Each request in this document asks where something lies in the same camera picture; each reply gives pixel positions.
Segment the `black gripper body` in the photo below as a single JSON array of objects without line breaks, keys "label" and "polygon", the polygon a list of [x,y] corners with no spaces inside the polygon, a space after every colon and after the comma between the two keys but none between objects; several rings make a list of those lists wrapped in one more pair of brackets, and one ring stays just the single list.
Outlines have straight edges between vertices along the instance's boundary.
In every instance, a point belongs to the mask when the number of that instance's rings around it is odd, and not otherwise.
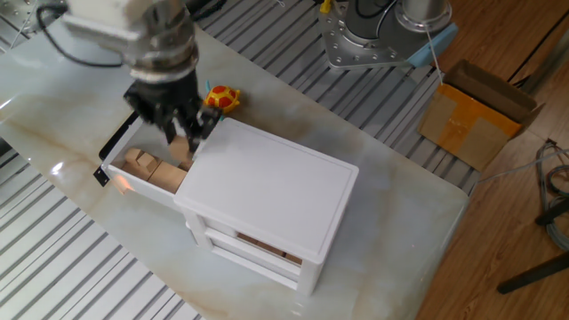
[{"label": "black gripper body", "polygon": [[169,83],[151,84],[136,80],[124,100],[148,124],[166,125],[177,118],[192,124],[201,108],[196,71]]}]

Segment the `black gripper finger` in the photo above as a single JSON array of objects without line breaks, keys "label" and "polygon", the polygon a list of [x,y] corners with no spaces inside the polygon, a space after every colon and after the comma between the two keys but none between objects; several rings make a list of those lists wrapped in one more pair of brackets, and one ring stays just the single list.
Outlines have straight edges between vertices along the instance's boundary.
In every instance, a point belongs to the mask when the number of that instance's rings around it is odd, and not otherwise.
[{"label": "black gripper finger", "polygon": [[161,120],[161,129],[164,132],[167,144],[170,145],[177,136],[175,124],[171,117],[164,117]]},{"label": "black gripper finger", "polygon": [[222,110],[220,108],[200,108],[188,117],[185,132],[190,152],[197,151],[200,144],[209,137],[221,118]]}]

